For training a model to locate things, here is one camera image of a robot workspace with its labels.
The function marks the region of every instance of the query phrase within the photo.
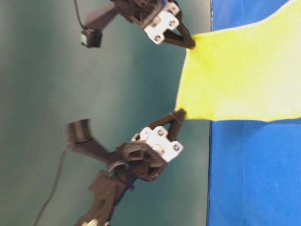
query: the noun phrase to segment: yellow towel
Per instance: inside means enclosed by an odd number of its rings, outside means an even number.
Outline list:
[[[186,119],[301,117],[301,0],[258,23],[194,36],[176,109]]]

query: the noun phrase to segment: black cable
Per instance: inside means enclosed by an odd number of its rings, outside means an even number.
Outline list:
[[[74,0],[74,4],[75,4],[76,16],[77,16],[77,19],[78,19],[78,21],[79,21],[79,24],[80,24],[81,28],[85,30],[85,27],[84,27],[84,25],[81,23],[81,20],[80,20],[80,16],[79,16],[79,6],[77,5],[77,0]]]
[[[50,193],[50,196],[48,197],[48,199],[46,200],[46,202],[43,204],[37,218],[36,218],[36,221],[34,223],[33,226],[37,226],[38,225],[38,222],[46,208],[46,206],[48,205],[48,203],[51,201],[51,199],[53,198],[55,192],[56,192],[56,189],[57,189],[57,185],[58,185],[58,182],[60,180],[60,177],[61,177],[61,173],[62,173],[62,170],[63,170],[63,165],[64,165],[64,160],[65,160],[65,157],[66,157],[66,154],[67,154],[67,151],[69,149],[69,146],[66,146],[61,154],[61,158],[60,158],[60,164],[58,166],[58,169],[57,169],[57,173],[56,173],[56,177],[55,177],[55,182],[53,184],[53,187],[52,187],[52,190],[51,190],[51,193]]]

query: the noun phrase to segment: teal wall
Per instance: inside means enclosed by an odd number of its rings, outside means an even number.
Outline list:
[[[107,0],[80,1],[82,15]],[[210,0],[180,1],[191,33],[210,30]],[[185,50],[153,44],[118,17],[101,49],[79,44],[72,0],[0,1],[0,219],[30,226],[50,193],[66,124],[91,118],[108,149],[173,110]],[[185,149],[156,183],[136,182],[114,226],[205,225],[209,122],[185,122]],[[70,226],[90,207],[86,190],[105,166],[67,154],[41,226]]]

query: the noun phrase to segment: blue fabric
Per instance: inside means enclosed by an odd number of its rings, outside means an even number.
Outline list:
[[[213,0],[213,28],[255,23],[277,11],[287,0]]]
[[[285,2],[214,0],[214,29],[262,20]],[[208,226],[301,225],[300,119],[212,122],[209,168]]]

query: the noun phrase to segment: white bracket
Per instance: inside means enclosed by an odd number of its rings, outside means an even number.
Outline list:
[[[184,147],[178,141],[171,142],[168,140],[167,135],[168,131],[163,126],[158,126],[154,130],[145,127],[141,130],[138,141],[145,142],[168,163],[177,157]],[[132,138],[132,141],[136,141],[136,138],[137,134]]]
[[[174,2],[167,2],[158,15],[144,28],[148,37],[157,45],[165,39],[164,32],[176,29],[180,22],[175,17],[180,12],[180,8]]]

